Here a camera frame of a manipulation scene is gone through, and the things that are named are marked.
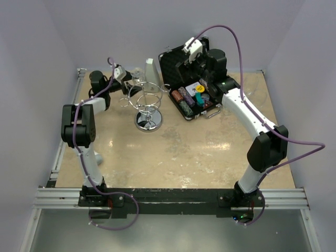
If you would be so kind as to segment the clear wine glass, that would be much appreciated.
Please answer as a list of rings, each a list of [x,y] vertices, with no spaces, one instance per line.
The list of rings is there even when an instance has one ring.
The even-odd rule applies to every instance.
[[[262,108],[267,101],[268,95],[265,92],[262,92],[259,97],[259,107]]]
[[[134,68],[131,71],[131,76],[132,76],[132,82],[134,85],[145,81],[145,74],[144,74],[143,69],[141,68]]]
[[[230,116],[232,114],[232,110],[227,107],[223,107],[223,113],[225,116]]]
[[[259,95],[260,80],[257,77],[244,78],[244,92],[247,98],[255,99]]]

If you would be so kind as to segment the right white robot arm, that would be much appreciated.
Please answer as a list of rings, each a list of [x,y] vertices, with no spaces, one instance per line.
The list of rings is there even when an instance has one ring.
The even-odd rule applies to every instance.
[[[253,139],[247,152],[248,167],[235,184],[234,201],[246,206],[261,180],[287,156],[288,129],[269,121],[249,101],[243,84],[227,74],[226,55],[220,49],[183,49],[185,59],[176,68],[183,81],[196,78],[210,96],[232,111]]]

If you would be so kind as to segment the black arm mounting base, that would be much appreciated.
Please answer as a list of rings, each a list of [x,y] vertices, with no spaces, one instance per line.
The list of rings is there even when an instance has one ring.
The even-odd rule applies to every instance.
[[[236,189],[107,188],[109,195],[78,198],[94,218],[127,218],[128,215],[215,215],[251,220],[255,207],[264,207],[260,191],[243,194]]]

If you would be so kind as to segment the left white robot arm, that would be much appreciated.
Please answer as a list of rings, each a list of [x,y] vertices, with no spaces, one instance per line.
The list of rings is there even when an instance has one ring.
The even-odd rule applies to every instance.
[[[112,71],[109,78],[95,70],[89,75],[91,88],[88,99],[76,104],[66,104],[62,108],[61,139],[75,151],[79,159],[83,173],[83,197],[90,195],[91,201],[97,206],[108,202],[109,193],[98,168],[102,157],[93,147],[96,139],[95,116],[110,107],[110,93],[119,90],[128,93],[131,79],[131,73],[120,66]]]

